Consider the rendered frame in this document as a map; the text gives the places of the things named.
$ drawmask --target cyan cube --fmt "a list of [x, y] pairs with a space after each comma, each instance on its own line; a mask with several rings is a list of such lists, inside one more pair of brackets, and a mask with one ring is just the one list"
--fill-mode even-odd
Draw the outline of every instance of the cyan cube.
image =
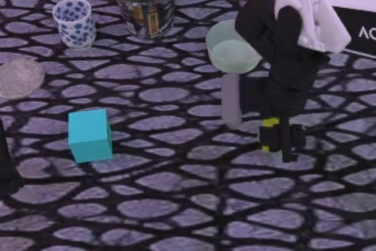
[[111, 128], [106, 109], [69, 113], [68, 145], [76, 163], [111, 159]]

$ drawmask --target stone pattern tablecloth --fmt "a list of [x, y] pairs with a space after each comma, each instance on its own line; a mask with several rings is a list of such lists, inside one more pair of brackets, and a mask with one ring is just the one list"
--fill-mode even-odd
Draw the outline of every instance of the stone pattern tablecloth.
[[[66, 49], [57, 0], [0, 0], [0, 63], [39, 61], [42, 89], [0, 101], [27, 186], [0, 202], [1, 251], [376, 250], [376, 62], [323, 66], [297, 163], [257, 150], [259, 120], [220, 120], [204, 36], [240, 3], [179, 0], [159, 44], [129, 36], [113, 1], [90, 0], [98, 40]], [[251, 76], [265, 75], [268, 64]], [[113, 160], [77, 165], [67, 114], [108, 110]]]

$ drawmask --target cube front face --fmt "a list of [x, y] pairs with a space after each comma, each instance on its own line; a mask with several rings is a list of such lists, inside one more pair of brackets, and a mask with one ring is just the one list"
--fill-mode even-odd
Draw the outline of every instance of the cube front face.
[[70, 113], [68, 145], [76, 163], [111, 159], [111, 128], [106, 110]]

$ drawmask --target blue and white cup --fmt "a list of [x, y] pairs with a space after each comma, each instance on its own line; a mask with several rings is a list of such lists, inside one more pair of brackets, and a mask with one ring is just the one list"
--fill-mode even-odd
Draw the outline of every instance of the blue and white cup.
[[53, 8], [59, 35], [70, 48], [90, 48], [96, 38], [92, 7], [86, 0], [61, 0]]

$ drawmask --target green bowl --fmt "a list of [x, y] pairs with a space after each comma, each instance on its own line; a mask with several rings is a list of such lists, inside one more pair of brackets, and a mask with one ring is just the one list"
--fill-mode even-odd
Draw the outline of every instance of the green bowl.
[[212, 64], [225, 73], [246, 73], [254, 69], [261, 56], [236, 31], [235, 20], [212, 26], [206, 35]]

